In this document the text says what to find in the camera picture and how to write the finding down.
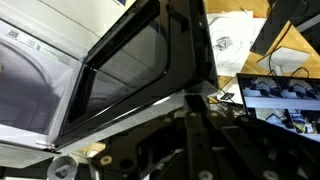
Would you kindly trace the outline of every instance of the hole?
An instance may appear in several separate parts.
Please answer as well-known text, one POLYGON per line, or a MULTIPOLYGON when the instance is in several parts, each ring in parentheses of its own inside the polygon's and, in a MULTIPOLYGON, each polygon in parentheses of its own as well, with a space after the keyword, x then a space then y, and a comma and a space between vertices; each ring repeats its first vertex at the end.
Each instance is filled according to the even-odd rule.
POLYGON ((133 162, 130 159, 124 159, 120 162, 120 167, 122 169, 129 169, 132 165, 133 165, 133 162))

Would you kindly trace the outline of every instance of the wooden surface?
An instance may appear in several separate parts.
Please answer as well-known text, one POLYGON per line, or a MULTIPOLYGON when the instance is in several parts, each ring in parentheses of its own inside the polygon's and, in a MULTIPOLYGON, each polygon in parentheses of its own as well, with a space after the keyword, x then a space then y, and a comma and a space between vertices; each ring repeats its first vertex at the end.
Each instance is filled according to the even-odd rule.
MULTIPOLYGON (((269 4, 267 0, 206 0, 205 1, 207 13, 216 13, 216 12, 228 12, 228 11, 241 11, 242 9, 252 10, 254 14, 260 17, 267 16, 267 10, 269 4)), ((310 72, 310 78, 320 78, 320 57, 317 52, 311 47, 311 45, 304 39, 304 37, 297 31, 294 26, 291 26, 290 30, 286 36, 282 39, 277 47, 279 40, 283 36, 284 32, 287 31, 289 27, 289 22, 282 29, 281 33, 269 49, 268 55, 275 48, 286 47, 294 50, 299 50, 303 52, 310 53, 311 56, 305 61, 302 67, 305 67, 310 72)), ((242 68, 242 73, 250 74, 268 74, 269 71, 262 69, 258 66, 257 62, 261 60, 263 56, 250 53, 244 67, 242 68)), ((304 70, 301 70, 295 74, 297 77, 306 77, 307 73, 304 70)), ((219 76, 219 85, 220 88, 223 88, 232 77, 219 76)))

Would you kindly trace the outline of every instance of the open microwave door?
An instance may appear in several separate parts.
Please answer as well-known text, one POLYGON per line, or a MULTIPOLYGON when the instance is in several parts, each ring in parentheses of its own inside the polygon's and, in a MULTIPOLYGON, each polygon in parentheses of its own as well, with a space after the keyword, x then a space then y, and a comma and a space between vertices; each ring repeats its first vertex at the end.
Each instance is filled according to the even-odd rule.
POLYGON ((48 141, 58 151, 99 141, 181 107, 188 91, 214 93, 216 78, 202 0, 138 0, 89 51, 48 141))

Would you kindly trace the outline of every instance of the monitor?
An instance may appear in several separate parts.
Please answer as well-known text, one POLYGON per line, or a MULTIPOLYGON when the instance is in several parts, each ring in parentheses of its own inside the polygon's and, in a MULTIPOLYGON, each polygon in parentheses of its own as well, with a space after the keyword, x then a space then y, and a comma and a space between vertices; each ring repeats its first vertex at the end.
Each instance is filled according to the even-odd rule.
POLYGON ((248 115, 320 142, 320 79, 237 77, 248 115))

